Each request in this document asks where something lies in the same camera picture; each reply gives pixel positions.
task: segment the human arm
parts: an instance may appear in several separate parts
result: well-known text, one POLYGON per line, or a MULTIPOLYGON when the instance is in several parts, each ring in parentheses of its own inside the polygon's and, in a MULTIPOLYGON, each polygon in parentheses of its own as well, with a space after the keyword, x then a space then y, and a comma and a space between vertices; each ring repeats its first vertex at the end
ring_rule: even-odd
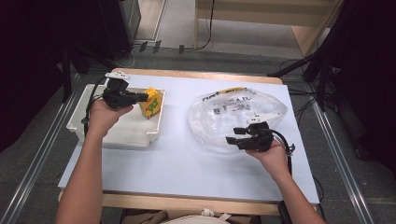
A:
POLYGON ((246 153, 258 159, 276 182, 293 224, 325 223, 291 177, 285 148, 280 143, 274 140, 265 152, 247 150, 246 153))
POLYGON ((78 162, 59 203, 56 223, 100 222, 102 214, 102 141, 119 117, 132 106, 113 110, 102 100, 92 104, 90 129, 78 162))

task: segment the clear plastic bag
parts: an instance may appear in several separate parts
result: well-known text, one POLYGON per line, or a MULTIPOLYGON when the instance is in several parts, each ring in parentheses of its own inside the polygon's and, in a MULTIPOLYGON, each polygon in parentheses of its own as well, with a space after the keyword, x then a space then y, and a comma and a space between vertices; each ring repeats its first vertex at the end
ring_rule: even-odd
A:
POLYGON ((248 126, 248 120, 257 114, 279 114, 267 120, 271 129, 285 117, 288 108, 275 96, 237 87, 216 91, 196 98, 189 110, 188 122, 195 139, 218 153, 233 153, 239 149, 227 144, 226 136, 243 138, 233 128, 248 126))

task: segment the wooden table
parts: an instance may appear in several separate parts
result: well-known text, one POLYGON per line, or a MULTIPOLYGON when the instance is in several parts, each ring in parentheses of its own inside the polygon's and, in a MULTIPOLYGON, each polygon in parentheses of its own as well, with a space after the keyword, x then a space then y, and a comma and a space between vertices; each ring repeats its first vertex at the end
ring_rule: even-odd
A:
MULTIPOLYGON (((252 77, 237 76, 226 73, 186 72, 171 70, 115 69, 113 71, 119 70, 122 70, 126 74, 139 74, 159 77, 208 78, 216 80, 234 80, 244 82, 282 84, 282 81, 277 77, 252 77)), ((203 208, 209 208, 212 211, 220 213, 268 216, 278 215, 276 202, 243 202, 193 197, 186 198, 178 196, 169 197, 161 195, 138 195, 109 191, 104 191, 103 206, 154 210, 202 210, 203 208)))
MULTIPOLYGON (((291 25, 303 56, 311 53, 331 27, 343 0, 216 0, 213 20, 291 25)), ((212 1, 195 0, 194 46, 198 20, 210 19, 212 1)))

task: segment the white plastic bin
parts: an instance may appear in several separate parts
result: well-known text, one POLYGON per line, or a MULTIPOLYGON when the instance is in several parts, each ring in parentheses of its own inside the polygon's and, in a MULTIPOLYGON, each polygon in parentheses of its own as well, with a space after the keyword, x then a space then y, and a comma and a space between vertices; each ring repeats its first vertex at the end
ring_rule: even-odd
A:
MULTIPOLYGON (((81 120, 85 118, 85 110, 93 87, 94 85, 92 84, 85 87, 78 105, 66 125, 66 128, 70 132, 76 133, 80 141, 84 141, 85 139, 84 125, 81 123, 81 120)), ((105 85, 99 85, 95 95, 102 94, 105 88, 105 85)), ((132 92, 144 92, 144 90, 141 88, 127 88, 127 91, 132 92)), ((163 97, 164 102, 165 90, 156 90, 163 97)), ((134 109, 120 117, 119 121, 108 131, 107 136, 103 139, 104 147, 147 147, 150 142, 153 142, 159 137, 163 103, 161 109, 157 115, 151 119, 146 119, 142 115, 139 104, 134 105, 134 109)))

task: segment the white board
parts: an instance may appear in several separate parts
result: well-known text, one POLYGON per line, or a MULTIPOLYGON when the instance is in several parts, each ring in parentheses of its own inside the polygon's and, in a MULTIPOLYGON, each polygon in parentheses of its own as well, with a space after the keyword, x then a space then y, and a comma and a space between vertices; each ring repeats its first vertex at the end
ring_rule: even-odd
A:
MULTIPOLYGON (((271 176, 256 159, 235 147, 235 153, 219 154, 205 149, 189 128, 187 113, 198 96, 232 87, 248 87, 274 95, 289 108, 276 126, 296 150, 292 156, 293 178, 310 203, 318 195, 285 85, 183 77, 131 75, 130 86, 166 90, 159 138, 148 147, 104 148, 104 190, 209 197, 222 199, 281 201, 271 176)), ((76 165, 81 143, 59 183, 64 188, 76 165)))

